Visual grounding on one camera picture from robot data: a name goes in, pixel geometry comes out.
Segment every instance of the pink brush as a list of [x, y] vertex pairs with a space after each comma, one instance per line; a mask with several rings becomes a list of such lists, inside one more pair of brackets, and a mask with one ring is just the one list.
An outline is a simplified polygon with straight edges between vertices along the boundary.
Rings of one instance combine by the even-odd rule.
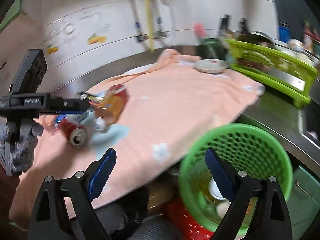
[[218, 58], [216, 52], [214, 51], [214, 49], [210, 46], [210, 44], [208, 44], [207, 42], [203, 42], [202, 40], [204, 38], [209, 38], [203, 25], [201, 23], [196, 23], [195, 25], [193, 25], [193, 29], [195, 30], [195, 34], [199, 40], [199, 43], [202, 44], [204, 43], [205, 46], [207, 46], [208, 50], [209, 50], [209, 54], [210, 57], [212, 58]]

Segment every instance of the knife handle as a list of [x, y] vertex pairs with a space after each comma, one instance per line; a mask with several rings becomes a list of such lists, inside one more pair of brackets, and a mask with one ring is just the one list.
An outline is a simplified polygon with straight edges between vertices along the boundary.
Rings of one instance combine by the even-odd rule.
[[240, 57], [237, 59], [237, 64], [241, 65], [241, 66], [246, 66], [249, 68], [254, 68], [254, 69], [260, 70], [262, 72], [266, 71], [268, 68], [268, 66], [266, 66], [262, 63], [259, 63], [259, 62], [256, 62], [256, 61], [253, 61], [250, 59], [240, 58]]

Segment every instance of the green basket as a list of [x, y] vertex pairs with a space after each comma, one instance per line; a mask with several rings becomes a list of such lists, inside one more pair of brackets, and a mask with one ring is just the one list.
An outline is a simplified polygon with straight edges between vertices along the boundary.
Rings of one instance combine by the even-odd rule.
[[[293, 104], [297, 108], [302, 108], [311, 102], [309, 91], [318, 75], [318, 71], [313, 66], [276, 49], [230, 39], [226, 41], [230, 44], [230, 53], [235, 59], [241, 57], [282, 70], [302, 79], [305, 82], [305, 88], [304, 91], [300, 91], [280, 79], [246, 66], [232, 64], [232, 69], [285, 93], [293, 98]], [[212, 42], [215, 43], [215, 39], [203, 39], [203, 43], [211, 44]]]
[[[247, 124], [228, 124], [202, 136], [190, 148], [180, 165], [179, 189], [181, 198], [193, 216], [203, 227], [214, 232], [221, 219], [206, 206], [203, 194], [208, 189], [211, 174], [204, 161], [206, 149], [212, 147], [218, 155], [256, 179], [275, 176], [284, 198], [288, 200], [292, 188], [292, 166], [281, 144], [266, 131]], [[238, 235], [245, 235], [248, 225], [242, 225]]]

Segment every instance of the dish rack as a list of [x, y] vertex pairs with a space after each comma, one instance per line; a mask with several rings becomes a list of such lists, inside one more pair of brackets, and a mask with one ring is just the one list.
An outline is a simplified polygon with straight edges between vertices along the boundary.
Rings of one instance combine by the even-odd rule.
[[[206, 38], [203, 42], [210, 44], [210, 40], [210, 38]], [[304, 105], [311, 102], [309, 91], [312, 83], [318, 75], [318, 70], [313, 66], [276, 49], [270, 49], [260, 45], [230, 39], [225, 39], [225, 41], [229, 43], [230, 54], [234, 58], [233, 64], [231, 65], [232, 69], [285, 93], [289, 97], [293, 98], [293, 105], [297, 108], [302, 108]], [[298, 90], [292, 85], [259, 70], [235, 64], [237, 58], [244, 58], [274, 67], [293, 75], [294, 77], [302, 79], [305, 82], [304, 90]]]

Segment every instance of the metal screw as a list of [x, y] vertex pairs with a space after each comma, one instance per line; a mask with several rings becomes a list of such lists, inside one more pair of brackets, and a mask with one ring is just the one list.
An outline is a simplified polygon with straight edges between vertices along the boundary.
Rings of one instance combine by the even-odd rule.
[[83, 171], [78, 171], [78, 172], [76, 173], [76, 177], [77, 177], [77, 178], [81, 178], [83, 175], [84, 175], [84, 172], [83, 172]]
[[51, 176], [47, 176], [45, 177], [44, 181], [45, 182], [50, 182], [52, 180], [52, 177]]
[[247, 176], [247, 173], [245, 171], [239, 171], [238, 175], [244, 178], [245, 176]]
[[269, 180], [270, 180], [271, 182], [276, 182], [276, 181], [277, 181], [276, 177], [274, 177], [274, 176], [269, 177]]

